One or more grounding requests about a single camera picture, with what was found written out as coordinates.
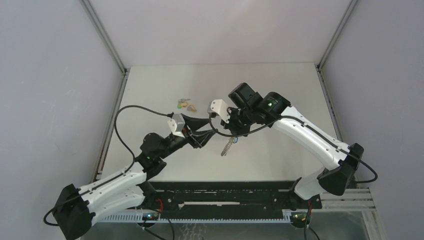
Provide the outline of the metal chain keyring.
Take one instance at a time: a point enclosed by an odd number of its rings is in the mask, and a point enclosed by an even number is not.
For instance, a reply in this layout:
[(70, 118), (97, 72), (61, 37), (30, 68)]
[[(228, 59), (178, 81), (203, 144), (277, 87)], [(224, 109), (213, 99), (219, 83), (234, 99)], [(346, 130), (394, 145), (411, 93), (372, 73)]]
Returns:
[(235, 144), (235, 143), (233, 143), (233, 139), (235, 139), (235, 138), (238, 138), (238, 137), (230, 137), (228, 139), (228, 142), (226, 143), (226, 145), (224, 146), (224, 148), (223, 148), (223, 150), (222, 150), (222, 152), (220, 154), (221, 157), (224, 157), (224, 156), (226, 156), (228, 154), (228, 152), (231, 149), (232, 145)]

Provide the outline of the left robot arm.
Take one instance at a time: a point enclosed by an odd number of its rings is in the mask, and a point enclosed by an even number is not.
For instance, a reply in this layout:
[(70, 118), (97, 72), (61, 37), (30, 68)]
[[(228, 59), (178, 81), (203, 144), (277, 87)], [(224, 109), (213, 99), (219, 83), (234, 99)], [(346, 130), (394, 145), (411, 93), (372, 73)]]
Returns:
[(65, 239), (82, 237), (98, 221), (124, 209), (153, 207), (157, 196), (150, 191), (148, 180), (165, 168), (164, 158), (185, 145), (204, 147), (215, 134), (201, 129), (207, 124), (207, 118), (175, 114), (168, 121), (171, 133), (167, 137), (148, 133), (140, 146), (141, 153), (130, 165), (87, 185), (65, 186), (51, 211)]

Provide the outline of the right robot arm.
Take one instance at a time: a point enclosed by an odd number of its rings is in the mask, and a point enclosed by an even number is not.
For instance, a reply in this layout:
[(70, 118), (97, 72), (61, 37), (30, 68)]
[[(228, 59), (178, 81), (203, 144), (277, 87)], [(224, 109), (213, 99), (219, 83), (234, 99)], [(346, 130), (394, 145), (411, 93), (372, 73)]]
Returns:
[(243, 82), (228, 97), (236, 106), (230, 109), (225, 126), (232, 134), (246, 136), (251, 125), (266, 125), (294, 139), (321, 162), (321, 170), (301, 177), (295, 184), (289, 194), (293, 207), (302, 208), (310, 198), (324, 192), (335, 196), (345, 193), (364, 153), (360, 144), (349, 145), (328, 135), (276, 92), (262, 97)]

